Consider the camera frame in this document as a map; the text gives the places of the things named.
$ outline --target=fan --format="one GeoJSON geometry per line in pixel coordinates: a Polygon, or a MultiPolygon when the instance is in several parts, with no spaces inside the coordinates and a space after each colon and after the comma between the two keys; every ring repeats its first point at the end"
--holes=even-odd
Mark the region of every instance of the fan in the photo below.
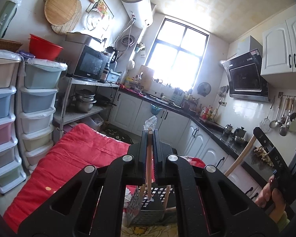
{"type": "Polygon", "coordinates": [[[200,83],[199,86],[197,87],[197,93],[204,97],[208,95],[211,92],[211,90],[212,90],[212,87],[207,82],[200,83]]]}

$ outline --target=picture frame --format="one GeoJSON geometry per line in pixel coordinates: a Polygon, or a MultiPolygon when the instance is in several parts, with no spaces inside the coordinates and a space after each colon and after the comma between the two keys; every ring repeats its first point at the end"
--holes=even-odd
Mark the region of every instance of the picture frame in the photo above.
{"type": "Polygon", "coordinates": [[[100,26],[106,31],[109,28],[109,25],[112,19],[114,18],[114,15],[104,0],[94,0],[94,1],[95,3],[94,4],[91,3],[85,11],[89,13],[92,9],[98,9],[102,17],[100,26]]]}

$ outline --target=kitchen counter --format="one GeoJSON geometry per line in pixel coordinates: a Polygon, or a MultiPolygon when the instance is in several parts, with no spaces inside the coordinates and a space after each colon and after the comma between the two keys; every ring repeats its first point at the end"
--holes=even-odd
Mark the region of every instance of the kitchen counter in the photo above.
{"type": "MultiPolygon", "coordinates": [[[[161,107],[172,112],[183,115],[195,122],[202,130],[204,130],[228,155],[234,160],[238,158],[241,152],[245,148],[245,144],[240,145],[232,140],[231,136],[225,136],[223,134],[223,127],[213,123],[201,120],[197,117],[193,117],[186,111],[175,106],[161,103],[151,96],[140,96],[134,92],[130,92],[126,89],[120,89],[121,92],[129,94],[133,97],[137,97],[143,101],[149,102],[157,107],[161,107]]],[[[255,156],[251,151],[246,157],[241,166],[251,175],[251,177],[261,186],[265,186],[269,180],[269,177],[273,174],[273,169],[268,166],[265,162],[261,161],[260,158],[255,156]]]]}

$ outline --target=kettle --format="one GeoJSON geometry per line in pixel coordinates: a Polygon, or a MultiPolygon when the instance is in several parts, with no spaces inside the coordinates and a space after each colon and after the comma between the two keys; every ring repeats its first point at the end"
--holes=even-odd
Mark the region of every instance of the kettle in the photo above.
{"type": "Polygon", "coordinates": [[[116,62],[118,58],[118,50],[112,46],[109,46],[108,48],[105,49],[105,51],[110,54],[109,64],[116,62]]]}
{"type": "Polygon", "coordinates": [[[241,137],[243,138],[245,136],[245,133],[246,133],[246,130],[244,130],[245,128],[244,127],[241,127],[241,128],[237,128],[235,131],[234,131],[234,134],[233,134],[233,138],[235,138],[236,136],[238,137],[241,137]]]}
{"type": "Polygon", "coordinates": [[[224,134],[225,135],[231,134],[232,129],[233,129],[232,125],[226,125],[225,128],[224,128],[224,134]]]}

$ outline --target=floor mat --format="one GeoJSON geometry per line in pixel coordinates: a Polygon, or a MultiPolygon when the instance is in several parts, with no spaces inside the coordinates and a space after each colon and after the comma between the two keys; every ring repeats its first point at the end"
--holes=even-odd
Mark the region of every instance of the floor mat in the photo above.
{"type": "Polygon", "coordinates": [[[101,133],[118,141],[122,141],[128,144],[134,144],[132,139],[126,133],[123,133],[121,130],[118,130],[114,127],[107,126],[104,130],[101,131],[101,133]]]}

